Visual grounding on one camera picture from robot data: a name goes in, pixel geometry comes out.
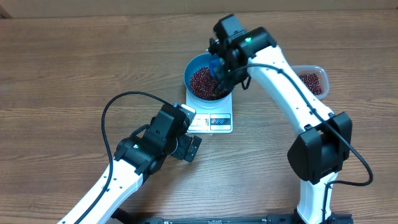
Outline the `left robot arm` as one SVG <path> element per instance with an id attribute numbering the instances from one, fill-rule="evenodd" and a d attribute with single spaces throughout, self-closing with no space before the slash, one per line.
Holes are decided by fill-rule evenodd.
<path id="1" fill-rule="evenodd" d="M 191 162 L 201 143 L 201 138 L 187 135 L 195 115 L 185 104 L 164 104 L 150 124 L 118 144 L 102 177 L 61 223 L 106 223 L 168 156 Z"/>

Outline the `blue plastic measuring scoop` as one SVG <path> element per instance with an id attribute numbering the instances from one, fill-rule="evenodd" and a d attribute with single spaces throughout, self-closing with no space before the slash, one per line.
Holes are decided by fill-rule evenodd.
<path id="1" fill-rule="evenodd" d="M 219 58 L 219 56 L 217 56 L 217 54 L 210 55 L 209 66 L 208 67 L 209 67 L 211 76 L 214 79 L 217 79 L 217 73 L 222 68 L 222 65 L 221 65 L 221 62 L 220 62 L 220 58 Z"/>

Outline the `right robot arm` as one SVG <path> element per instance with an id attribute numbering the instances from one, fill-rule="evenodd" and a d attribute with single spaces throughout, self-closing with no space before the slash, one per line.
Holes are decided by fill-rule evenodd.
<path id="1" fill-rule="evenodd" d="M 263 27 L 246 31 L 232 14 L 213 28 L 208 51 L 218 57 L 210 70 L 220 88 L 232 90 L 251 79 L 270 94 L 294 130 L 287 157 L 300 178 L 295 223 L 352 223 L 351 215 L 330 209 L 331 190 L 350 153 L 352 122 L 334 114 L 299 79 L 282 49 Z"/>

